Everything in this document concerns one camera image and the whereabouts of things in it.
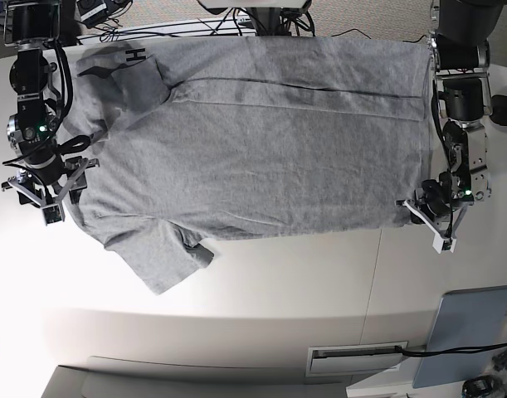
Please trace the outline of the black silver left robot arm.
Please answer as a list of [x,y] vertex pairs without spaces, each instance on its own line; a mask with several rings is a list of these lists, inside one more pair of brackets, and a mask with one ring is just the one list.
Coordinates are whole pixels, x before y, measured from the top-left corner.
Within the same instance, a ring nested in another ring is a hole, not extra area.
[[436,252],[453,251],[468,208],[490,197],[487,135],[492,113],[490,44],[502,1],[435,1],[431,5],[431,116],[446,170],[397,204],[434,235]]

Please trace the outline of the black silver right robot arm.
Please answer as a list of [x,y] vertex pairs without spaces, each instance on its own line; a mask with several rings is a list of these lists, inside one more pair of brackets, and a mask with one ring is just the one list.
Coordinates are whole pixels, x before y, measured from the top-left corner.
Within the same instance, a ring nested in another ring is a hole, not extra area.
[[59,42],[58,1],[6,1],[4,43],[17,49],[9,83],[17,95],[17,112],[7,124],[7,140],[16,154],[3,166],[18,170],[8,180],[26,204],[61,211],[75,201],[85,170],[97,166],[80,153],[91,145],[87,135],[58,143],[57,133],[74,99],[68,59]]

